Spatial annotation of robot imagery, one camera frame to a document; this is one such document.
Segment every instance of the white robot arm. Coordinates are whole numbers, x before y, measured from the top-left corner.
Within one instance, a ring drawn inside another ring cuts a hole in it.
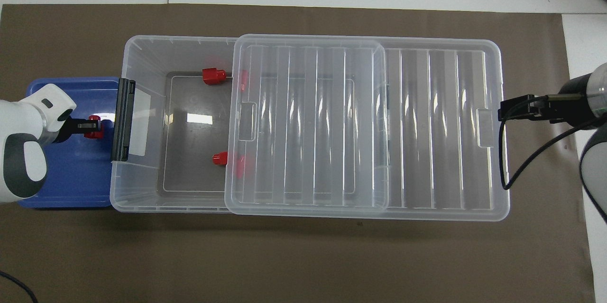
[[[42,188],[42,146],[55,140],[74,109],[76,103],[54,84],[18,102],[0,100],[0,203],[32,197]]]
[[[607,115],[607,64],[599,66],[588,80],[588,104],[597,117]],[[592,135],[581,154],[579,174],[584,187],[607,222],[607,124]]]

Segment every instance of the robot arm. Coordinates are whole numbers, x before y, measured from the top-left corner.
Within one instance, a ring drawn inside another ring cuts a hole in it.
[[[76,103],[54,84],[18,101],[0,100],[0,202],[35,195],[47,167],[43,145],[52,143]]]
[[[566,122],[573,126],[568,132],[551,139],[541,150],[576,130],[598,129],[581,154],[579,175],[592,203],[607,222],[607,64],[590,74],[569,80],[556,95],[525,95],[503,101],[498,119],[502,122],[500,133],[510,119],[549,120],[550,123]],[[505,189],[510,188],[516,176],[539,152],[533,153],[523,163]]]

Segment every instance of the plastic lid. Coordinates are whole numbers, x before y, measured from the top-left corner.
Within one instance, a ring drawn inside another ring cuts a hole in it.
[[[237,214],[372,217],[388,204],[384,48],[244,35],[234,48],[225,202]]]

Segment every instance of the transparent lid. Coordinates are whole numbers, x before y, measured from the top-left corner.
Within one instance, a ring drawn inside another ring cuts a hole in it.
[[[369,37],[386,51],[390,192],[383,219],[498,221],[501,56],[487,40]]]
[[[363,37],[244,35],[225,202],[238,214],[373,217],[388,206],[386,54]]]

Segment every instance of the box handle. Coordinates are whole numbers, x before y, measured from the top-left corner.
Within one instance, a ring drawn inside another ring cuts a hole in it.
[[[238,140],[252,141],[255,139],[257,130],[256,117],[257,106],[254,102],[243,102],[240,105]]]
[[[129,158],[130,125],[133,120],[134,101],[135,81],[120,79],[116,99],[112,161],[126,161]]]

